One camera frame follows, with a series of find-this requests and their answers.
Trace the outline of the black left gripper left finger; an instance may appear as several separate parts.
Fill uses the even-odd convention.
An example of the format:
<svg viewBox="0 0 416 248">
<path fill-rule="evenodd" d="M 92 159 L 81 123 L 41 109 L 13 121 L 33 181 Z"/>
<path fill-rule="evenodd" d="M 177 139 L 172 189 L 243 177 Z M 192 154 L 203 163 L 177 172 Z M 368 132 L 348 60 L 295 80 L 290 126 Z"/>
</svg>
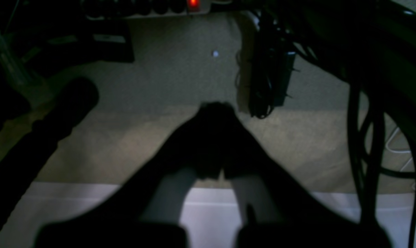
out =
<svg viewBox="0 0 416 248">
<path fill-rule="evenodd" d="M 225 103 L 202 104 L 119 190 L 82 215 L 44 226 L 36 247 L 184 248 L 183 203 L 195 181 L 219 178 L 225 123 Z"/>
</svg>

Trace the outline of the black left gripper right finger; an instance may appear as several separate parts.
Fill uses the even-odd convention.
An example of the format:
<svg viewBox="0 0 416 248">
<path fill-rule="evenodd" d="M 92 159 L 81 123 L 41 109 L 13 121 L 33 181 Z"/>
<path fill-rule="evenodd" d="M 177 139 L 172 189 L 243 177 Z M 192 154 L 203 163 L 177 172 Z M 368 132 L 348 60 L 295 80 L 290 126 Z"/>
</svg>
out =
<svg viewBox="0 0 416 248">
<path fill-rule="evenodd" d="M 237 198 L 244 225 L 238 248 L 389 248 L 386 232 L 351 221 L 314 198 L 274 161 L 222 104 L 230 161 L 224 173 Z"/>
</svg>

